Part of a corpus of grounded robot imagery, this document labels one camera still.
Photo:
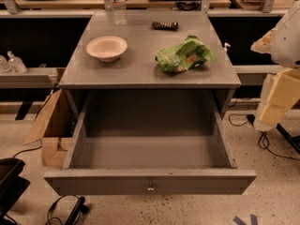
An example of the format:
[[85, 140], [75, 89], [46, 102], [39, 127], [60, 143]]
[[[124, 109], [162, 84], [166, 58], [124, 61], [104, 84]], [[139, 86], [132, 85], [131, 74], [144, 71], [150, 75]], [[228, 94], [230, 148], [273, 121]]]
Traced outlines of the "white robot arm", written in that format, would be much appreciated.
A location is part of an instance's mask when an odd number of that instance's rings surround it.
[[300, 1], [295, 1], [277, 25], [253, 43], [256, 53], [270, 53], [272, 61], [283, 66], [263, 81], [261, 102], [255, 113], [254, 127], [269, 131], [300, 100]]

